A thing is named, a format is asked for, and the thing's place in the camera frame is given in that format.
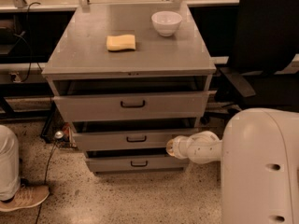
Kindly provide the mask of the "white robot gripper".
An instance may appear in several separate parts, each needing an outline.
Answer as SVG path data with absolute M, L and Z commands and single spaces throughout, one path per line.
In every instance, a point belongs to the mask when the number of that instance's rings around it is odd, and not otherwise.
M 186 136 L 177 136 L 169 140 L 166 144 L 166 152 L 175 158 L 186 159 L 187 158 L 187 141 Z

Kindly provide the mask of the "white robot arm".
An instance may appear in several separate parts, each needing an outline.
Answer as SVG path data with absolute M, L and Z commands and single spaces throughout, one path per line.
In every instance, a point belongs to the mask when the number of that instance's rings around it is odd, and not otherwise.
M 299 114 L 252 108 L 234 115 L 223 137 L 178 136 L 169 155 L 221 163 L 221 224 L 299 224 Z

